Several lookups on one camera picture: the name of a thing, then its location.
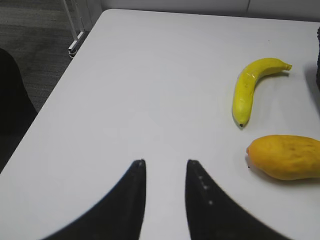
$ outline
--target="black object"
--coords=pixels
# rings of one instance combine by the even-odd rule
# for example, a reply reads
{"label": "black object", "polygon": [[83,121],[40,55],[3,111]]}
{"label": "black object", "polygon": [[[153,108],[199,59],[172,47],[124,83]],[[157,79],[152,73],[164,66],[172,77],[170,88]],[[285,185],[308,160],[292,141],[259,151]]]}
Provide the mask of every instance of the black object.
{"label": "black object", "polygon": [[192,240],[288,240],[231,200],[196,160],[186,167],[185,207]]}
{"label": "black object", "polygon": [[317,34],[318,34],[318,40],[319,40],[319,55],[318,55],[318,61],[317,61],[318,69],[316,71],[316,84],[320,89],[320,27],[318,29]]}
{"label": "black object", "polygon": [[92,209],[44,240],[138,240],[146,205],[146,163],[136,160]]}
{"label": "black object", "polygon": [[0,173],[36,116],[17,63],[0,48]]}

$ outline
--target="yellow banana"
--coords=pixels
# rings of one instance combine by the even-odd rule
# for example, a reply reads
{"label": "yellow banana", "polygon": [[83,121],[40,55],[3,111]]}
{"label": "yellow banana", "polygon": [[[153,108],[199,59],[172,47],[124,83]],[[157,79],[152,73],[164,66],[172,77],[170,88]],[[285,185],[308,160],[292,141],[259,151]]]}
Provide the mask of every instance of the yellow banana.
{"label": "yellow banana", "polygon": [[290,70],[291,67],[277,58],[262,58],[243,69],[235,85],[232,104],[233,118],[240,127],[249,121],[257,81],[266,75]]}

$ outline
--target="white table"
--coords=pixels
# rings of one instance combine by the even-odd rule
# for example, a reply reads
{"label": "white table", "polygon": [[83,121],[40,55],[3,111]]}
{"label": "white table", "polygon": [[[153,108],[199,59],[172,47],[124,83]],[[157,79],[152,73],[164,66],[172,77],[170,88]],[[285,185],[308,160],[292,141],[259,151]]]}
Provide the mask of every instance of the white table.
{"label": "white table", "polygon": [[[305,76],[313,84],[318,27],[104,12],[0,175],[0,239],[55,232],[141,158],[147,163],[141,240],[190,238],[188,159],[199,160],[229,196],[274,230],[295,240],[319,239],[319,182],[280,183],[255,174],[245,161],[246,147],[260,136],[320,139]],[[260,83],[251,120],[239,130],[231,115],[237,76],[264,57],[282,59],[292,70]]]}

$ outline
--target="white wall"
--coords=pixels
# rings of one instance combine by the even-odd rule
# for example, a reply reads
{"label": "white wall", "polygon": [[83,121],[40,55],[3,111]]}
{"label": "white wall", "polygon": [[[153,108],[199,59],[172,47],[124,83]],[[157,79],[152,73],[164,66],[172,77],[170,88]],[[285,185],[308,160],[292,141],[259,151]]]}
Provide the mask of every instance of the white wall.
{"label": "white wall", "polygon": [[267,18],[320,21],[320,0],[251,0],[248,14]]}
{"label": "white wall", "polygon": [[244,15],[249,0],[101,0],[102,9]]}

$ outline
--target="black chair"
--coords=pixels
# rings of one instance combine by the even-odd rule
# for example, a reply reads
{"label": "black chair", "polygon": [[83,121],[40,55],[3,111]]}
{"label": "black chair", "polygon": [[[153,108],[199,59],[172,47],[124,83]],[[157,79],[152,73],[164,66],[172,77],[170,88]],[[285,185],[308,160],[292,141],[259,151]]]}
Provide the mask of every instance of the black chair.
{"label": "black chair", "polygon": [[36,116],[16,61],[0,48],[0,173]]}

